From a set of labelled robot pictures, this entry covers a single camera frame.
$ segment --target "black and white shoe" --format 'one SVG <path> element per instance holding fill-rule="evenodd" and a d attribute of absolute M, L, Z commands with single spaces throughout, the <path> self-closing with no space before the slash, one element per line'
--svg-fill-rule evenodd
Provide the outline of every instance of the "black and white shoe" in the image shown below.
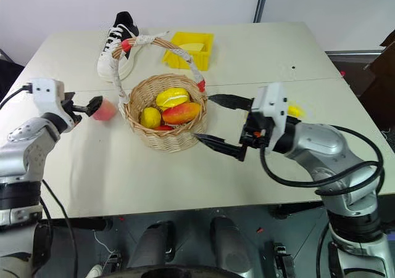
<path fill-rule="evenodd" d="M 112 69 L 112 51 L 121 43 L 124 39 L 138 36 L 138 28 L 133 24 L 129 12 L 124 11 L 117 14 L 115 23 L 109 30 L 106 45 L 100 54 L 98 60 L 98 74 L 104 80 L 111 82 L 114 75 Z M 131 70 L 133 69 L 135 54 L 140 50 L 141 46 L 135 46 L 126 54 L 124 54 L 119 60 L 118 74 L 122 80 L 126 78 Z"/>

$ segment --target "red fruit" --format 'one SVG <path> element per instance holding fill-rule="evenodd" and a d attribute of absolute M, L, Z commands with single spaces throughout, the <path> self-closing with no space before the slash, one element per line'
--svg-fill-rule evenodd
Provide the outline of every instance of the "red fruit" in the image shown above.
<path fill-rule="evenodd" d="M 169 130 L 173 130 L 173 127 L 171 127 L 169 125 L 162 125 L 162 126 L 158 126 L 158 127 L 154 128 L 154 130 L 169 131 Z"/>
<path fill-rule="evenodd" d="M 162 113 L 162 119 L 171 125 L 180 125 L 195 119 L 200 112 L 200 104 L 185 102 L 176 107 L 170 107 Z"/>

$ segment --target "white wall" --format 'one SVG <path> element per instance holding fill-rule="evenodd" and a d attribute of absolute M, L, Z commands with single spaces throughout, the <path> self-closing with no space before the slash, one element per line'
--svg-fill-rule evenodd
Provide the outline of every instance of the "white wall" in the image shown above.
<path fill-rule="evenodd" d="M 303 21 L 325 51 L 380 49 L 395 0 L 266 0 L 262 22 Z"/>
<path fill-rule="evenodd" d="M 141 27 L 252 22 L 257 0 L 0 0 L 0 48 L 25 65 L 61 30 L 108 28 L 128 10 Z"/>

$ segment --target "red tape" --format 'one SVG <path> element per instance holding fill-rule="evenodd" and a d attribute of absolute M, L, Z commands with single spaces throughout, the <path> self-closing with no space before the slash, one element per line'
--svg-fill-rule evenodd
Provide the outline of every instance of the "red tape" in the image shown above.
<path fill-rule="evenodd" d="M 124 50 L 125 52 L 128 52 L 131 49 L 131 47 L 132 47 L 132 45 L 129 44 L 127 39 L 124 39 L 122 41 L 121 46 L 122 46 L 122 50 Z"/>
<path fill-rule="evenodd" d="M 199 87 L 200 92 L 204 92 L 205 87 L 206 87 L 206 81 L 204 81 L 204 79 L 203 79 L 203 81 L 198 82 L 197 86 Z"/>

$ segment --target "shoelace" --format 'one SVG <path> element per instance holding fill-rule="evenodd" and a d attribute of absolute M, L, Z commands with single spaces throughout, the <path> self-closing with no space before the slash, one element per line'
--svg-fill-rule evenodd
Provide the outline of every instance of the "shoelace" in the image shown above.
<path fill-rule="evenodd" d="M 110 42 L 106 43 L 103 52 L 108 52 L 108 51 L 112 52 L 112 50 L 115 49 L 115 47 L 121 42 L 120 40 L 120 38 L 122 37 L 121 32 L 123 32 L 123 29 L 120 27 L 110 28 L 109 37 L 107 38 L 107 42 L 108 40 L 110 40 Z"/>

